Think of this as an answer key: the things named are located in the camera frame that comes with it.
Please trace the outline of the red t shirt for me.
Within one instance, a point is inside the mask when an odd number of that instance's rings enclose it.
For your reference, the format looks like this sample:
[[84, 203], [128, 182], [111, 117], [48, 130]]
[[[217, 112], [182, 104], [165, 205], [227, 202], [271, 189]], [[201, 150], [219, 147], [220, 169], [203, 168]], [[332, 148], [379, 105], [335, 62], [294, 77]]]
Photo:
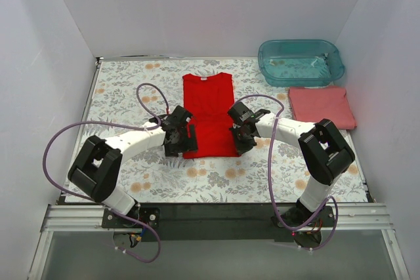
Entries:
[[183, 154], [185, 159], [237, 157], [230, 131], [233, 120], [228, 110], [234, 103], [232, 75], [183, 76], [184, 108], [193, 114], [189, 125], [195, 128], [198, 149]]

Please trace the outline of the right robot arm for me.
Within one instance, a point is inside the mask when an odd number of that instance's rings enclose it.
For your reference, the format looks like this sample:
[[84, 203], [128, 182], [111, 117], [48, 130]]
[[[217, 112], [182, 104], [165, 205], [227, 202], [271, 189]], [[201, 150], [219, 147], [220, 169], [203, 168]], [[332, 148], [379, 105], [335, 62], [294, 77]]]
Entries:
[[[236, 102], [228, 115], [238, 155], [253, 149], [256, 138], [270, 139], [268, 152], [268, 190], [274, 214], [281, 226], [290, 231], [315, 224], [321, 210], [333, 197], [330, 192], [342, 173], [355, 161], [355, 154], [339, 129], [329, 119], [306, 123], [281, 118], [281, 113], [260, 109], [251, 111], [243, 102]], [[272, 188], [272, 149], [274, 142], [283, 142], [300, 149], [310, 178], [295, 205], [280, 214]]]

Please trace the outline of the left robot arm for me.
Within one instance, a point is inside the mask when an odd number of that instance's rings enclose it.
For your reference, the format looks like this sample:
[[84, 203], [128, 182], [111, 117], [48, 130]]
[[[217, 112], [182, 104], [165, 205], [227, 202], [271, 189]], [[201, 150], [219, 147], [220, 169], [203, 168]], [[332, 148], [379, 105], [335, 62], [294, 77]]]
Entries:
[[68, 173], [68, 180], [95, 203], [106, 206], [103, 228], [134, 228], [159, 225], [160, 210], [142, 208], [117, 181], [121, 166], [146, 151], [160, 150], [160, 161], [174, 160], [198, 150], [196, 132], [189, 125], [192, 113], [177, 106], [171, 113], [151, 118], [138, 130], [117, 136], [90, 136]]

